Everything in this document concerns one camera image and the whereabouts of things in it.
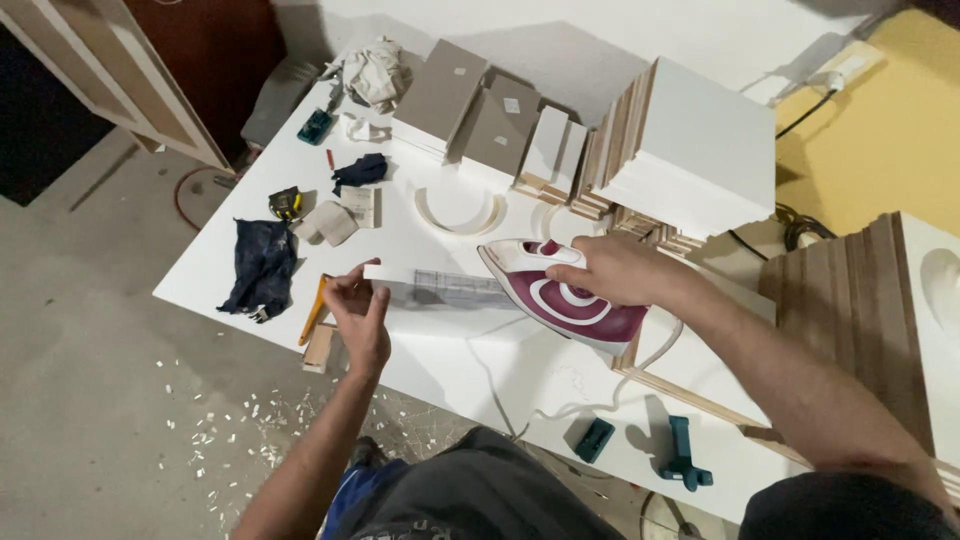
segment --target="white cloth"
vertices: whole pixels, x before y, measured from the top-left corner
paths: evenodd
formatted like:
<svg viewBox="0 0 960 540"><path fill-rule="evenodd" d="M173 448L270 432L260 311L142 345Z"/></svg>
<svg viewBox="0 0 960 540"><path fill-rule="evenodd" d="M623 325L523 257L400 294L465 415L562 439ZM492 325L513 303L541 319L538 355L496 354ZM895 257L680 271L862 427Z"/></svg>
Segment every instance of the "white cloth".
<svg viewBox="0 0 960 540"><path fill-rule="evenodd" d="M406 91L400 65L402 48L385 36L373 43L347 53L333 64L327 73L343 69L344 90L356 93L370 104L375 112L388 112Z"/></svg>

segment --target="concrete floor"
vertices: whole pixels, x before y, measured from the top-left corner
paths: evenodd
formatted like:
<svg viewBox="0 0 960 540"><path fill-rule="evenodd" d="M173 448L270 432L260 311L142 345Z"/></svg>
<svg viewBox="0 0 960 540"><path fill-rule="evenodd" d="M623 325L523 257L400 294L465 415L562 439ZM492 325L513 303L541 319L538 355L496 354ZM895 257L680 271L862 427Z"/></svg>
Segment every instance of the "concrete floor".
<svg viewBox="0 0 960 540"><path fill-rule="evenodd" d="M171 194L198 165L146 154L114 131L29 207L0 198L0 537L224 538L246 494L332 392L334 382L302 372L295 353L151 296L193 238ZM203 223L227 191L212 173L198 178L183 206ZM270 421L242 422L257 404L258 419ZM378 388L364 433L419 461L472 426ZM529 449L628 538L639 536L649 492L575 475ZM706 538L735 536L682 511Z"/></svg>

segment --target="maroon and white iron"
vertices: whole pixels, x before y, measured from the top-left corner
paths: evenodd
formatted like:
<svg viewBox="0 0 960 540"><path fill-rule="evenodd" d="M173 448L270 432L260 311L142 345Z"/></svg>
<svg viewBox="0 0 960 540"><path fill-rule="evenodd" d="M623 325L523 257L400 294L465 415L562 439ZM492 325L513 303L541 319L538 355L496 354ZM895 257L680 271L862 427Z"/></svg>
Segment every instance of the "maroon and white iron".
<svg viewBox="0 0 960 540"><path fill-rule="evenodd" d="M477 246L477 253L520 309L605 353L622 355L647 312L644 306L613 307L585 289L547 278L554 264L587 268L584 254L553 240L497 240Z"/></svg>

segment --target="paper label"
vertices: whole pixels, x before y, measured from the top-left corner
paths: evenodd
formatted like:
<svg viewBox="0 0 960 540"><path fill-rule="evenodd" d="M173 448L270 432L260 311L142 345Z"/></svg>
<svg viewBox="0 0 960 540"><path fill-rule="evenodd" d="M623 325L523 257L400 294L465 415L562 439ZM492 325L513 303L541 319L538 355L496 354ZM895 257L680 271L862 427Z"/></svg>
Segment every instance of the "paper label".
<svg viewBox="0 0 960 540"><path fill-rule="evenodd" d="M503 108L510 114L520 114L520 102L512 97L503 98Z"/></svg>

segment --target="white workbench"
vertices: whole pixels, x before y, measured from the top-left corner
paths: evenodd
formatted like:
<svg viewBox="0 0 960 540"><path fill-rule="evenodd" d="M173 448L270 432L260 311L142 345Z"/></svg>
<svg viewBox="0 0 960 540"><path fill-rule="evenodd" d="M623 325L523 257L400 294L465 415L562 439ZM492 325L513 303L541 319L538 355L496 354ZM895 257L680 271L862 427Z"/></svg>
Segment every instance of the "white workbench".
<svg viewBox="0 0 960 540"><path fill-rule="evenodd" d="M282 347L300 350L297 340L321 273L343 274L360 262L380 257L385 264L401 267L489 277L476 255L477 244L533 236L530 215L538 202L513 192L507 195L506 217L490 233L461 239L430 229L416 213L414 190L438 184L443 184L446 192L456 188L460 181L455 165L439 168L399 141L380 145L350 142L339 124L333 126L320 147L301 142L296 137L298 129L322 105L323 84L303 100L157 286L155 296ZM389 124L388 118L371 117L348 100L342 107L370 117L376 125ZM320 200L334 198L326 148L332 150L337 167L353 163L368 152L388 157L388 180L379 184L383 192L382 227L361 229L337 248L325 242L317 246L300 242L298 256L305 262L293 278L293 304L276 319L258 325L242 315L218 312L216 307L227 299L235 279L234 218L271 219L268 196L292 185L308 195L316 190ZM466 216L479 208L470 197L461 199L448 209L433 210L451 217L458 213ZM672 318L654 308L644 320L641 339L659 346L672 327ZM518 344L412 335L392 335L392 339L393 356L381 378L383 385L498 430L508 431L501 410L519 431L534 408L553 413L568 403L608 404L620 380L604 357L547 329ZM670 355L668 352L659 362L669 362ZM802 471L781 455L744 438L735 426L638 382L627 385L621 402L616 413L600 414L615 425L616 432L593 467L731 522L740 523L746 503L756 491ZM682 482L657 475L655 465L668 457L671 448L667 414L690 418L693 462L712 471L713 486L690 493ZM578 437L584 422L590 420L592 417L552 423L534 420L523 439L577 459L568 440Z"/></svg>

